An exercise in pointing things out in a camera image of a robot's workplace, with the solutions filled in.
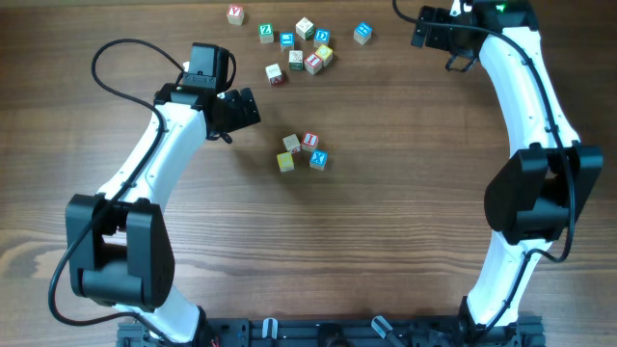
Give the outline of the white red wooden block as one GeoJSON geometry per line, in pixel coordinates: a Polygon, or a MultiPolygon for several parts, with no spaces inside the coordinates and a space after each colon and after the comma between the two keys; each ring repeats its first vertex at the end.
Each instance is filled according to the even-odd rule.
{"type": "Polygon", "coordinates": [[[270,85],[278,85],[283,82],[282,70],[278,64],[267,66],[265,72],[270,85]]]}

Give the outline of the white number wooden block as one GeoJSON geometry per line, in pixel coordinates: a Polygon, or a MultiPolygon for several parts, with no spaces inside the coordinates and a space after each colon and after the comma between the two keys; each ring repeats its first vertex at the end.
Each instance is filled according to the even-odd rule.
{"type": "Polygon", "coordinates": [[[302,150],[301,143],[296,134],[286,136],[282,139],[285,149],[291,153],[298,153],[302,150]]]}

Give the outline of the red I wooden block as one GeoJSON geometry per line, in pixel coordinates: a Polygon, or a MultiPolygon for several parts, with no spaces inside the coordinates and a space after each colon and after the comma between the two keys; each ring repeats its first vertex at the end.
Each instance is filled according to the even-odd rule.
{"type": "Polygon", "coordinates": [[[306,132],[302,139],[301,147],[302,147],[302,150],[305,150],[308,152],[314,152],[318,147],[318,143],[319,143],[318,135],[314,133],[306,132]]]}

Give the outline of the blue X wooden block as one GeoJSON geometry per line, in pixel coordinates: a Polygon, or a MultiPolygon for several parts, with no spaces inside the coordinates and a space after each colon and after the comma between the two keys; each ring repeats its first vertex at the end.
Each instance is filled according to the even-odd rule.
{"type": "Polygon", "coordinates": [[[328,153],[326,151],[316,149],[310,159],[309,165],[316,170],[324,171],[328,160],[328,153]]]}

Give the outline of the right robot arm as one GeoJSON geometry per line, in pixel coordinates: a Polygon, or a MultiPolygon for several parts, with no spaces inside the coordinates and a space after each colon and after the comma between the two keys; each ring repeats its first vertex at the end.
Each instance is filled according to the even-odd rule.
{"type": "Polygon", "coordinates": [[[577,219],[601,173],[599,147],[584,146],[560,107],[544,64],[539,23],[527,1],[424,6],[412,44],[481,64],[496,90],[510,157],[489,183],[492,229],[480,276],[463,301],[469,338],[507,334],[537,262],[564,262],[577,219]]]}

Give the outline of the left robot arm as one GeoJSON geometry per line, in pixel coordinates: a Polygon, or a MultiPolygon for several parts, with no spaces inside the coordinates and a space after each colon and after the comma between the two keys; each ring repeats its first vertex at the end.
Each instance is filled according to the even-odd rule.
{"type": "Polygon", "coordinates": [[[76,194],[68,203],[67,250],[49,284],[48,306],[56,320],[76,325],[56,302],[68,269],[76,296],[115,309],[87,325],[129,317],[141,324],[145,343],[217,346],[203,309],[174,286],[164,210],[193,154],[207,141],[231,143],[231,133],[259,123],[260,113],[250,89],[232,88],[237,63],[225,48],[194,43],[178,69],[176,80],[143,104],[150,124],[121,168],[96,194],[76,194]]]}

